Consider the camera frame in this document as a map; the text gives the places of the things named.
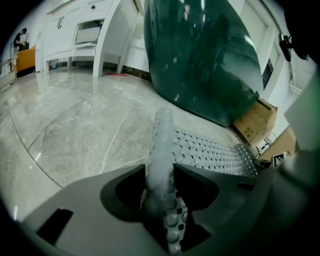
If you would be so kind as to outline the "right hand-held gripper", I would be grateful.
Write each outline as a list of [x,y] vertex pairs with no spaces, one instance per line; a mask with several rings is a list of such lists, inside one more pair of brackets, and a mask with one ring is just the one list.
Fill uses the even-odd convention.
[[270,166],[279,166],[286,158],[287,153],[280,153],[272,156],[272,162],[263,159],[254,159],[253,163],[260,168],[269,168]]

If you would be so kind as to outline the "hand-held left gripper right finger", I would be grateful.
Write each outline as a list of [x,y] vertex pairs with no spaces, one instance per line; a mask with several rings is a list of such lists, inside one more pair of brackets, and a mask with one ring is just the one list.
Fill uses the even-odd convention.
[[174,185],[187,207],[183,256],[248,256],[249,239],[267,201],[273,174],[258,177],[175,164]]

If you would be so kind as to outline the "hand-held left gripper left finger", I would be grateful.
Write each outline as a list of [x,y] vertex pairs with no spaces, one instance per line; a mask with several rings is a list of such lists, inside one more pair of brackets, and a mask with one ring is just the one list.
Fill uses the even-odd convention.
[[60,253],[74,256],[167,256],[145,228],[140,208],[143,164],[77,180],[43,202],[24,220]]

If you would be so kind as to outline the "grey perforated bath mat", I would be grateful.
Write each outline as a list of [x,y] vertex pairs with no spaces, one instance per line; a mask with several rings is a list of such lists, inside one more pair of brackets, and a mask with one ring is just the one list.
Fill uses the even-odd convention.
[[174,125],[168,108],[156,112],[146,166],[142,210],[145,227],[158,242],[165,234],[167,255],[183,256],[187,207],[174,184],[174,165],[182,164],[223,174],[257,178],[259,169],[244,144],[225,145]]

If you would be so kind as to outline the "cardboard box with label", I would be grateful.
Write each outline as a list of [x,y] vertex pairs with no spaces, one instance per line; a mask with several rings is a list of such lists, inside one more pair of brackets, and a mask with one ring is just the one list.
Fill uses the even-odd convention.
[[290,126],[288,126],[277,139],[258,157],[259,160],[271,161],[273,156],[280,155],[284,152],[288,156],[296,152],[296,136]]

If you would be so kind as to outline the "plain brown cardboard box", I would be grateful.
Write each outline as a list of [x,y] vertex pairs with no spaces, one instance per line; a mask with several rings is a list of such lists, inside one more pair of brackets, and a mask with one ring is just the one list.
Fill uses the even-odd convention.
[[277,114],[278,107],[259,98],[229,128],[242,143],[258,145],[271,133],[276,123]]

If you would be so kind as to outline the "dark window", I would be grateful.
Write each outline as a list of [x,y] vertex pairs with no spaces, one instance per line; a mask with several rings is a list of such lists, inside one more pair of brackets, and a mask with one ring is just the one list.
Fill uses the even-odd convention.
[[265,69],[262,73],[262,82],[263,82],[263,89],[264,90],[266,89],[266,87],[268,85],[268,82],[272,76],[273,71],[274,71],[274,67],[273,67],[271,59],[269,58],[266,66],[265,66]]

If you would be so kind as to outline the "dark green white bathtub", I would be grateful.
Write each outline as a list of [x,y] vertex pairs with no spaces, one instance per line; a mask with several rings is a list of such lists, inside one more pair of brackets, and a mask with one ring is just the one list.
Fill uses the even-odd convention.
[[223,127],[259,98],[258,56],[228,0],[145,0],[143,36],[154,90]]

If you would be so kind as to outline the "white vanity cabinet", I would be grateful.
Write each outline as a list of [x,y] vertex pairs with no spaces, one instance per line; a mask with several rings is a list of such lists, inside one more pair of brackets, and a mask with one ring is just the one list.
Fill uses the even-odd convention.
[[47,12],[42,30],[43,71],[52,60],[93,58],[93,76],[103,74],[105,56],[117,58],[121,73],[145,0],[62,0]]

